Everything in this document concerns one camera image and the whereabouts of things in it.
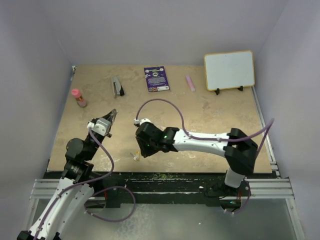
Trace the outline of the key with yellow tag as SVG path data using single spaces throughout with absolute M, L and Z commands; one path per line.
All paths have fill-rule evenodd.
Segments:
M 139 151 L 130 152 L 130 155 L 134 161 L 138 162 L 140 160 L 140 152 Z

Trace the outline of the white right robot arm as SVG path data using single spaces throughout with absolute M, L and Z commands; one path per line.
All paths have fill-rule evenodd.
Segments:
M 230 132 L 209 134 L 184 132 L 177 127 L 160 130 L 147 118 L 134 120 L 135 138 L 144 158 L 158 152 L 194 151 L 208 153 L 226 159 L 226 172 L 222 190 L 228 196 L 235 195 L 246 176 L 254 172 L 258 145 L 238 128 Z

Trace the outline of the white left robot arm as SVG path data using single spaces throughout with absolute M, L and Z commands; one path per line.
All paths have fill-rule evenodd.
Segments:
M 90 161 L 102 147 L 104 138 L 110 138 L 117 110 L 88 122 L 88 135 L 82 140 L 73 138 L 66 145 L 66 164 L 56 190 L 36 222 L 19 233 L 19 240 L 61 240 L 90 196 L 103 191 L 102 175 L 92 171 Z

